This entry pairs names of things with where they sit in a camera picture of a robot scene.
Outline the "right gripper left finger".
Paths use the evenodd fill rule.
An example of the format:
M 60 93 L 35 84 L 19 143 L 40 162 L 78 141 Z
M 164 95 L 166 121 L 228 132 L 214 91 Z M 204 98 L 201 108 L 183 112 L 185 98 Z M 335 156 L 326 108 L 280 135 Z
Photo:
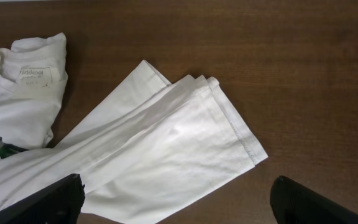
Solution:
M 70 174 L 0 211 L 0 224 L 75 224 L 85 201 L 80 175 Z

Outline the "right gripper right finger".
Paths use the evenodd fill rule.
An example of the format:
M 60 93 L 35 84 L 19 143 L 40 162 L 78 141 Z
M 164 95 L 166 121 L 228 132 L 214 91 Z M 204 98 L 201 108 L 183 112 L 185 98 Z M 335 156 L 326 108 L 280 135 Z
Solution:
M 278 224 L 358 224 L 358 214 L 281 175 L 270 191 Z

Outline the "white t-shirt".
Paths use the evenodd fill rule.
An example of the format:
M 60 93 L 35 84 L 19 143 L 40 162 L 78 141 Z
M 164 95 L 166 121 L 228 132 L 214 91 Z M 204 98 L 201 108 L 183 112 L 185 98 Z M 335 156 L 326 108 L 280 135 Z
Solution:
M 146 61 L 48 148 L 66 42 L 61 33 L 0 49 L 0 211 L 79 174 L 82 212 L 157 223 L 267 158 L 217 79 L 170 83 Z

